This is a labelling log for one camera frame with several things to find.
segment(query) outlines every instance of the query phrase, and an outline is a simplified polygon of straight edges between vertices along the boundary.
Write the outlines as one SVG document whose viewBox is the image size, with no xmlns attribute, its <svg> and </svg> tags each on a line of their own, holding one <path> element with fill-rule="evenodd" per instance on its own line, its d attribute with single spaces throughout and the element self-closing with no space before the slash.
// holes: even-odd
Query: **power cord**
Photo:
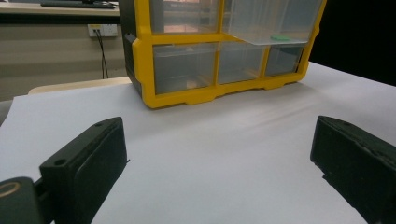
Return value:
<svg viewBox="0 0 396 224">
<path fill-rule="evenodd" d="M 102 41 L 102 35 L 100 34 L 100 30 L 93 30 L 96 34 L 96 37 L 98 38 L 100 48 L 102 50 L 102 79 L 105 79 L 105 69 L 106 69 L 106 77 L 108 78 L 108 72 L 107 72 L 107 64 L 106 64 L 106 58 L 105 58 L 105 50 L 103 48 L 103 41 Z"/>
</svg>

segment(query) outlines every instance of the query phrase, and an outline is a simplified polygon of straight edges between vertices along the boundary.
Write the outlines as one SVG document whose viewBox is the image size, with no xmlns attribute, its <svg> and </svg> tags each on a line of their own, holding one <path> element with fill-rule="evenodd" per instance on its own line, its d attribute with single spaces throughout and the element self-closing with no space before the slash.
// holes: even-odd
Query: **black plastic part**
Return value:
<svg viewBox="0 0 396 224">
<path fill-rule="evenodd" d="M 368 223 L 396 223 L 396 147 L 348 122 L 319 116 L 311 161 Z"/>
<path fill-rule="evenodd" d="M 50 194 L 44 187 L 43 179 L 41 178 L 35 182 L 35 194 L 37 195 L 38 201 L 40 203 L 40 210 L 45 223 L 51 223 L 53 221 L 54 214 L 53 204 Z"/>
<path fill-rule="evenodd" d="M 136 79 L 134 73 L 134 52 L 132 44 L 137 39 L 134 0 L 119 0 L 119 10 L 126 73 L 137 92 L 142 96 L 142 85 Z"/>
<path fill-rule="evenodd" d="M 54 220 L 91 223 L 127 162 L 121 118 L 92 125 L 40 166 Z"/>
<path fill-rule="evenodd" d="M 31 178 L 17 177 L 0 183 L 0 223 L 46 223 Z"/>
<path fill-rule="evenodd" d="M 114 9 L 111 4 L 96 4 L 89 1 L 44 1 L 40 3 L 42 7 L 72 7 L 72 8 L 100 8 L 100 9 Z"/>
</svg>

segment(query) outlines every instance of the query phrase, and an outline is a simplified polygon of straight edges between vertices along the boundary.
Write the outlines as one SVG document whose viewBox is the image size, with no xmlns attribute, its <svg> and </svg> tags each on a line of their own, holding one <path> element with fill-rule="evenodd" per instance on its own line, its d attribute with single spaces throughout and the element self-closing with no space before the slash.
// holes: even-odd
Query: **electrical outlet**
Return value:
<svg viewBox="0 0 396 224">
<path fill-rule="evenodd" d="M 119 32 L 117 31 L 117 24 L 103 24 L 103 36 L 117 36 Z"/>
<path fill-rule="evenodd" d="M 103 35 L 103 25 L 102 24 L 88 24 L 88 34 L 89 36 L 96 37 L 96 31 L 99 31 L 101 35 Z"/>
<path fill-rule="evenodd" d="M 88 34 L 91 37 L 96 37 L 96 31 L 100 32 L 101 36 L 117 36 L 117 24 L 88 24 Z"/>
</svg>

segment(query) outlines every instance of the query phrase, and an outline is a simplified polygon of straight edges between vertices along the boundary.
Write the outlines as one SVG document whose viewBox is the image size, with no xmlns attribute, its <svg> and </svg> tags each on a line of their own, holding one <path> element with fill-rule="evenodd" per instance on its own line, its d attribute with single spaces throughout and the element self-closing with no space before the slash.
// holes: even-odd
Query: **white paper sheet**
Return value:
<svg viewBox="0 0 396 224">
<path fill-rule="evenodd" d="M 305 79 L 152 110 L 132 84 L 14 99 L 0 179 L 38 166 L 95 122 L 122 117 L 128 163 L 93 223 L 365 223 L 309 160 L 318 115 L 396 145 L 396 88 L 311 63 Z"/>
</svg>

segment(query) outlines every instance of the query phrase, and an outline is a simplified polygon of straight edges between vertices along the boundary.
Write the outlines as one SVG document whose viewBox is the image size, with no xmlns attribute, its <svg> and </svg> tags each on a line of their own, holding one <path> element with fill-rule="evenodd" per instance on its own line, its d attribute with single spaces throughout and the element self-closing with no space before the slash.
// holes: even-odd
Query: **yellow storage organizer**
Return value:
<svg viewBox="0 0 396 224">
<path fill-rule="evenodd" d="M 152 108 L 301 80 L 326 0 L 120 0 L 128 76 Z"/>
</svg>

